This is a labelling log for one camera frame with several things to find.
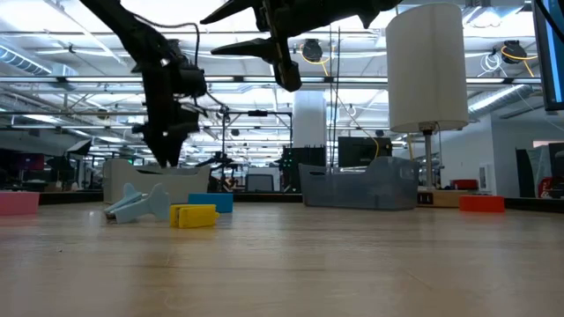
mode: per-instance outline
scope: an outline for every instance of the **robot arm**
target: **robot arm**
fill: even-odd
[[[80,2],[114,31],[137,63],[133,71],[142,73],[149,121],[133,132],[143,133],[161,166],[177,166],[188,133],[199,131],[199,114],[182,109],[174,96],[203,96],[204,72],[182,54],[178,41],[138,21],[119,0]]]
[[[256,27],[270,32],[267,40],[227,45],[212,50],[214,55],[251,55],[261,57],[274,68],[277,83],[294,92],[301,87],[298,64],[290,58],[288,38],[327,26],[342,18],[359,16],[368,28],[380,14],[402,0],[229,0],[200,23],[210,24],[237,12],[253,8]]]

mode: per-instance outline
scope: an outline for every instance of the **red block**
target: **red block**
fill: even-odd
[[[0,216],[34,215],[39,209],[39,193],[0,192]]]
[[[505,212],[502,196],[462,195],[459,198],[460,211]]]

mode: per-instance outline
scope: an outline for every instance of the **pink block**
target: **pink block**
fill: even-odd
[[[39,208],[39,193],[0,192],[0,216],[34,215]]]

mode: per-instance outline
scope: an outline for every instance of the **chair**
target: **chair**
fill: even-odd
[[[245,178],[245,191],[272,192],[274,191],[274,177],[270,174],[251,174]]]

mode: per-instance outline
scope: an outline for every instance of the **yellow block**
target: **yellow block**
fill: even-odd
[[[189,207],[189,205],[172,205],[170,206],[170,227],[178,228],[178,213],[181,208]]]
[[[219,217],[215,205],[189,205],[178,212],[178,227],[181,229],[214,226]]]

